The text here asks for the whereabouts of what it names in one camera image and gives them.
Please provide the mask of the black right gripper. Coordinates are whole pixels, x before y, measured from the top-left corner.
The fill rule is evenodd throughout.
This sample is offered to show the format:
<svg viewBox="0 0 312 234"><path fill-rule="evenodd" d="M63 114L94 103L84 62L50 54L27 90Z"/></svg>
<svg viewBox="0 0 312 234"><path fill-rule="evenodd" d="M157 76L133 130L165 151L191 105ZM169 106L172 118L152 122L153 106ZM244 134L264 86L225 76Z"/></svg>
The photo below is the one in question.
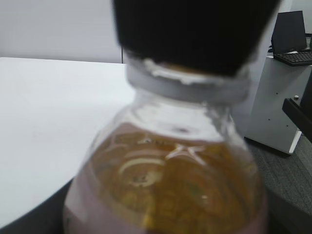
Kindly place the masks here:
<svg viewBox="0 0 312 234"><path fill-rule="evenodd" d="M284 99L282 110L289 119L298 127L305 137L312 141L312 96L303 97L303 103L298 104L292 98Z"/></svg>

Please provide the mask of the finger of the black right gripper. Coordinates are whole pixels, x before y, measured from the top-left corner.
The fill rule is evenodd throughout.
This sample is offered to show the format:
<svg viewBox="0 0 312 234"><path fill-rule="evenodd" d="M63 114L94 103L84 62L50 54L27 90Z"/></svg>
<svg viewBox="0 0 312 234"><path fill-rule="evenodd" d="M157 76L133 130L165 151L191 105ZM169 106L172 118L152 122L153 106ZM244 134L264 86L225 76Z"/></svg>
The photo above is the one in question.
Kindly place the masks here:
<svg viewBox="0 0 312 234"><path fill-rule="evenodd" d="M115 0L117 37L142 59L235 75L255 52L277 0Z"/></svg>

